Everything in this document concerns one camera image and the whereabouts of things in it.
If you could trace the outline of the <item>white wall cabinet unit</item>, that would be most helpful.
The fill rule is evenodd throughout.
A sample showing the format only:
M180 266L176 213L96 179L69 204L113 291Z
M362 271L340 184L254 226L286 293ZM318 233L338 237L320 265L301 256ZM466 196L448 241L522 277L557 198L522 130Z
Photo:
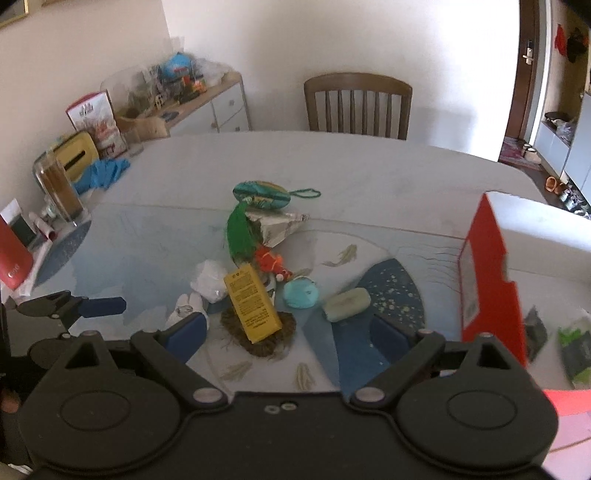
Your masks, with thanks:
M565 1L545 1L543 12L540 65L544 70L534 147L547 174L546 192L567 210L587 217L589 204L579 184L588 170L574 166L569 158L589 92L590 30Z

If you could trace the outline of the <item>white drawer sideboard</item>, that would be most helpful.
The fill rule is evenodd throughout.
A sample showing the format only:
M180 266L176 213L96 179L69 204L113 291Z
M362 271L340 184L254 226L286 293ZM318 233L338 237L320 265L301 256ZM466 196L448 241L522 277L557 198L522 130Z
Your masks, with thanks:
M249 132L249 108L242 75L231 71L221 83L184 104L164 107L145 118L118 117L121 131L135 129L144 141L206 133Z

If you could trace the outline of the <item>pale green soap bar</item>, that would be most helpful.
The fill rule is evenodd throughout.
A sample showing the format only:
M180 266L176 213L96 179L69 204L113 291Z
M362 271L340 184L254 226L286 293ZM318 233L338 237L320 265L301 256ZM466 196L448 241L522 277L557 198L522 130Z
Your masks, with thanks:
M370 294L365 288L353 288L332 296L322 305L325 319L331 323L360 314L370 307Z

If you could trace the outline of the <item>white blue plastic pouch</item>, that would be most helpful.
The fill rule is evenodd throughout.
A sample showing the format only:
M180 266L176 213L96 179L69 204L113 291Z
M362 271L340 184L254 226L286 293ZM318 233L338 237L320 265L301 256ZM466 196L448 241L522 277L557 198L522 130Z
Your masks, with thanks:
M591 337L590 320L580 318L558 329L562 363L567 378L575 389L590 388Z

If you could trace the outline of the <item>blue globe toy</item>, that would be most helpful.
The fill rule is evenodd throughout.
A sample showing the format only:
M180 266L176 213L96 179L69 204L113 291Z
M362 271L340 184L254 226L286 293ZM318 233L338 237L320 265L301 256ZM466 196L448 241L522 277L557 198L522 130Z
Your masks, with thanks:
M193 72L193 61L185 53L177 52L169 57L159 66L160 78L164 82L173 82L184 76L191 76Z

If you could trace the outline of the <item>dark grey packet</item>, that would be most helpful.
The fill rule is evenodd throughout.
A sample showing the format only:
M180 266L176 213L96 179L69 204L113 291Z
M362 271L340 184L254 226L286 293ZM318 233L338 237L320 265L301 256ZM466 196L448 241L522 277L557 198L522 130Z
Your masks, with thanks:
M529 363L533 363L548 341L548 332L535 306L529 310L523 324L527 359Z

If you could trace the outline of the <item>green tassel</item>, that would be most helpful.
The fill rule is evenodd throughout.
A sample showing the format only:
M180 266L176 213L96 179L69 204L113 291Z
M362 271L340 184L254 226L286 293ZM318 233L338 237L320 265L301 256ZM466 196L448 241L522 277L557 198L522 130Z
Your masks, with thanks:
M226 222L226 241L230 258L236 265L252 260L259 248L259 239L252 231L252 225L246 215L247 204L238 203L231 211Z

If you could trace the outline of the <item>red patterned rug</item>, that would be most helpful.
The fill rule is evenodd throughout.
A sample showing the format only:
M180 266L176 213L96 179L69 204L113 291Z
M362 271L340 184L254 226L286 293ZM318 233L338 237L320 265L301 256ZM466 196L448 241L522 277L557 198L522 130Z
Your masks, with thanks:
M513 167L543 170L537 150L527 142L512 137L504 138L498 161Z

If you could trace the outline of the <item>white crystal bag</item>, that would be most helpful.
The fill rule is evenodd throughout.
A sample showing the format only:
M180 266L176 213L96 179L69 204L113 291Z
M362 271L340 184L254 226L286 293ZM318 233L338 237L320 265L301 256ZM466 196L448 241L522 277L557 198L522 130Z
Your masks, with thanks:
M217 303L228 295L224 277L228 270L220 262L207 259L197 265L191 289L209 303Z

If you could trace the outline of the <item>orange carrot charm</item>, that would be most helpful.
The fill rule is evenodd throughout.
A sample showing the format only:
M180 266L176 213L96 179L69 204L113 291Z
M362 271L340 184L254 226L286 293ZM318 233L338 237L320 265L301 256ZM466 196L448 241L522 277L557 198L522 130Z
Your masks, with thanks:
M283 257L273 253L269 247L260 246L254 252L254 259L259 270L273 275L277 282L287 282L293 278L293 273L283 263Z

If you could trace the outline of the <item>red phone case box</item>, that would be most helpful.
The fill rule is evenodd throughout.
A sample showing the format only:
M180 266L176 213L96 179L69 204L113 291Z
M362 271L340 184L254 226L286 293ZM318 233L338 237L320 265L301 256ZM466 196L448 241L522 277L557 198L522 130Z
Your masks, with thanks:
M16 290L27 279L33 266L33 256L0 217L0 274L1 281Z

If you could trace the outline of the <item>teal embroidered sachet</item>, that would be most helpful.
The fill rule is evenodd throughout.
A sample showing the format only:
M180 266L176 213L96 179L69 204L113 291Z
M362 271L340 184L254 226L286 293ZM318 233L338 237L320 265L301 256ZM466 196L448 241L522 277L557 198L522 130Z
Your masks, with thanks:
M322 193L314 188L288 191L280 185L259 180L238 183L232 189L232 194L238 202L262 210L283 209L293 198L315 199L322 196Z

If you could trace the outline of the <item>brown woven coaster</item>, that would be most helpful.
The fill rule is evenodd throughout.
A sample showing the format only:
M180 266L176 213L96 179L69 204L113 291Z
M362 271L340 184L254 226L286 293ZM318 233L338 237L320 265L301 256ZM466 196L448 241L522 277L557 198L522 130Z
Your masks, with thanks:
M277 357L287 353L297 332L297 321L293 314L280 312L279 317L283 328L256 343L250 342L232 307L221 313L221 326L228 332L232 342L250 355L257 358Z

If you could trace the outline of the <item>yellow rectangular box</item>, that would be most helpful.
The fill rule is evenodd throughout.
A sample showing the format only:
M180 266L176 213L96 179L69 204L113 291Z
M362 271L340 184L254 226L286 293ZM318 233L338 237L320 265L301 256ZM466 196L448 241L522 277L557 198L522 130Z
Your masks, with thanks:
M259 343L283 328L270 295L252 265L242 264L223 281L250 343Z

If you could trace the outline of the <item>teal round case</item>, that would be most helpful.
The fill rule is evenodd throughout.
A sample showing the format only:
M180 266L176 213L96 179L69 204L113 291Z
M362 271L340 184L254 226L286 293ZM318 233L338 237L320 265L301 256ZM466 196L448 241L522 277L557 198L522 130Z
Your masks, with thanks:
M320 290L314 280L301 276L290 280L283 286L283 301L290 308L308 309L318 303Z

